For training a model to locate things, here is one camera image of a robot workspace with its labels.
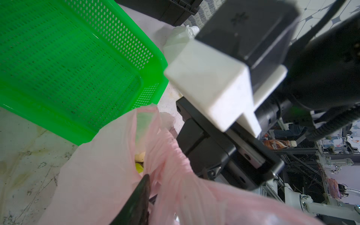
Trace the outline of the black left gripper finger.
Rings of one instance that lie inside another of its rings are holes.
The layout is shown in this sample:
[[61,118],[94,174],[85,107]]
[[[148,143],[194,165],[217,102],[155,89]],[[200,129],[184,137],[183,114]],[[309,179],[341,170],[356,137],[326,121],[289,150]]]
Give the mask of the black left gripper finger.
[[111,225],[147,225],[149,219],[150,176],[144,175]]

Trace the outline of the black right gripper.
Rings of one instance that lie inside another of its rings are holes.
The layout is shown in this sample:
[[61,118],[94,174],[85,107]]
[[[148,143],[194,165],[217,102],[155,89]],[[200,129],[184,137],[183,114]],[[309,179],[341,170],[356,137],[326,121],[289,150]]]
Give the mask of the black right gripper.
[[221,132],[184,97],[176,108],[185,122],[177,142],[197,176],[222,175],[232,186],[254,190],[283,170],[280,156],[238,123]]

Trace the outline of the pink plastic bag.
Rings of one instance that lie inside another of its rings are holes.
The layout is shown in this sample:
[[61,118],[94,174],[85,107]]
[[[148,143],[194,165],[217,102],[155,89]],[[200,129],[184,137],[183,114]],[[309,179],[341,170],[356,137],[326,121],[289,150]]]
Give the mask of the pink plastic bag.
[[[108,225],[144,175],[151,225],[319,225],[271,198],[199,178],[155,105],[132,110],[80,145],[60,170],[41,225]],[[145,152],[143,172],[135,155]]]

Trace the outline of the yellow-green pear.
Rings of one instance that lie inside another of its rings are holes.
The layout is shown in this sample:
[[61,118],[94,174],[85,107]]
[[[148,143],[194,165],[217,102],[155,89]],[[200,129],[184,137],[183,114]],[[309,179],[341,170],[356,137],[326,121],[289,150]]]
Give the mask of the yellow-green pear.
[[139,153],[135,155],[135,165],[136,165],[136,170],[138,173],[142,173],[143,172],[143,163],[145,160],[145,152]]

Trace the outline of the green plastic basket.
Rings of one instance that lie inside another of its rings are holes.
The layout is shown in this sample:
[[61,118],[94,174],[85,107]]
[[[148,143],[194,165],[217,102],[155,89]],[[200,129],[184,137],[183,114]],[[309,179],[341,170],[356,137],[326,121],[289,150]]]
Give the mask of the green plastic basket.
[[1,1],[1,107],[76,145],[158,103],[166,67],[115,1]]

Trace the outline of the white plastic bag lemon print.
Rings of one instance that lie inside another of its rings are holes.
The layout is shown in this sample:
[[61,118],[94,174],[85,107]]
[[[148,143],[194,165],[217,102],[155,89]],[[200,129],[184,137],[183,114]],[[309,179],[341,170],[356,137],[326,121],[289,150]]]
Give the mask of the white plastic bag lemon print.
[[186,44],[191,39],[194,39],[199,32],[199,27],[189,25],[177,26],[172,30],[165,45],[163,46],[163,54],[168,65],[175,60]]

